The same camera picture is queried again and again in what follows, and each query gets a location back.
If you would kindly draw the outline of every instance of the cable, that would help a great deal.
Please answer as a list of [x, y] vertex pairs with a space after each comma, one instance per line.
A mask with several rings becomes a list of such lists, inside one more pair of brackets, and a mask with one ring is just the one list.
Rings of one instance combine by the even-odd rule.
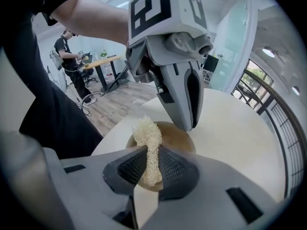
[[77, 72], [79, 69], [76, 69], [76, 70], [74, 70], [74, 71], [69, 71], [69, 70], [66, 70], [66, 69], [64, 68], [64, 70], [65, 70], [65, 71], [68, 71], [68, 72]]
[[92, 116], [89, 107], [88, 107], [85, 103], [84, 103], [84, 105], [83, 105], [83, 108], [81, 108], [81, 102], [75, 102], [75, 103], [76, 103], [76, 105], [83, 111], [83, 113], [84, 113], [86, 116], [89, 116], [89, 117]]
[[93, 95], [95, 95], [95, 94], [99, 94], [100, 97], [104, 96], [105, 94], [107, 94], [107, 93], [110, 91], [110, 89], [111, 89], [111, 88], [113, 87], [113, 85], [119, 80], [119, 78], [120, 78], [123, 74], [127, 73], [127, 71], [128, 71], [128, 67], [125, 67], [125, 69], [119, 74], [119, 76], [114, 80], [114, 82], [110, 85], [110, 87], [109, 87], [104, 93], [102, 93], [102, 92], [100, 92], [100, 91], [95, 91], [95, 92], [90, 93], [90, 94], [88, 94], [87, 96], [85, 96], [85, 97], [82, 99], [82, 102], [81, 102], [81, 106], [80, 106], [81, 110], [83, 111], [83, 103], [84, 103], [84, 100], [85, 100], [87, 97], [91, 98], [91, 97], [92, 97]]

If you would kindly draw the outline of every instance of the brown bowl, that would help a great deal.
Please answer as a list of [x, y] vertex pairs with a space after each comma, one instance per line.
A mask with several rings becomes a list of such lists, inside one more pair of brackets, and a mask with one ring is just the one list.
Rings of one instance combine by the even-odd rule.
[[[178, 149], [185, 152], [196, 152], [194, 143], [186, 131], [178, 129], [174, 124], [169, 122], [159, 121], [155, 123], [161, 130], [162, 145], [164, 147]], [[136, 147], [136, 145], [136, 141], [132, 135], [127, 142], [126, 148]], [[139, 186], [153, 192], [159, 192], [163, 189], [162, 182], [157, 183], [154, 187], [149, 187], [142, 182], [139, 182], [138, 184]]]

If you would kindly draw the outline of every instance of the white table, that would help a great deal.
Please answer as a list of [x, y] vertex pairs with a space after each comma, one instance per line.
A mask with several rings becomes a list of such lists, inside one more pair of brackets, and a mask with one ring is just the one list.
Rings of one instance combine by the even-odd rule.
[[[277, 138], [262, 118], [235, 97], [204, 89], [198, 125], [189, 132], [196, 153], [225, 162], [262, 187], [275, 201], [283, 199], [285, 172]], [[144, 115], [172, 122], [158, 98], [121, 120], [92, 155], [124, 149], [132, 127]]]

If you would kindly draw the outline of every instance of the black t-shirt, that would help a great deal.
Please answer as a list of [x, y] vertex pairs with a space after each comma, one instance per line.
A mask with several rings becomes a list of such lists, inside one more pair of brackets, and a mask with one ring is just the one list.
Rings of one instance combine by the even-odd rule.
[[[61, 36], [56, 40], [56, 43], [54, 44], [54, 47], [56, 49], [56, 52], [59, 53], [60, 50], [64, 49], [65, 52], [71, 53], [71, 50], [69, 49], [67, 39], [64, 36]], [[77, 62], [75, 58], [68, 58], [68, 59], [63, 59], [64, 61], [64, 68], [65, 69], [72, 69], [73, 67], [77, 66]]]
[[48, 103], [53, 96], [51, 83], [44, 70], [32, 20], [39, 12], [44, 13], [49, 25], [56, 23], [50, 14], [67, 0], [2, 0], [10, 9], [4, 10], [6, 23], [2, 23], [4, 51], [21, 80], [36, 98]]

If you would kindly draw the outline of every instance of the office chair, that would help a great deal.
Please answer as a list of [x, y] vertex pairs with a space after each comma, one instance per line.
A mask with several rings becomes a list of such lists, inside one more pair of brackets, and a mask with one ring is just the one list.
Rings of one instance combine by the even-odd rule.
[[[93, 59], [93, 55], [91, 55], [91, 52], [87, 54], [83, 54], [83, 58], [86, 56], [88, 56], [88, 60], [83, 60], [83, 62], [86, 64], [91, 63]], [[89, 82], [92, 82], [92, 81], [98, 82], [95, 77], [91, 77], [93, 72], [94, 72], [94, 69], [88, 69], [88, 70], [84, 70], [81, 73], [81, 77], [83, 78], [83, 81], [86, 87], [88, 87]]]
[[94, 69], [88, 69], [88, 70], [84, 70], [81, 73], [81, 77], [83, 78], [83, 81], [86, 87], [88, 87], [89, 82], [92, 82], [92, 81], [98, 82], [95, 77], [91, 77], [93, 72], [94, 72]]

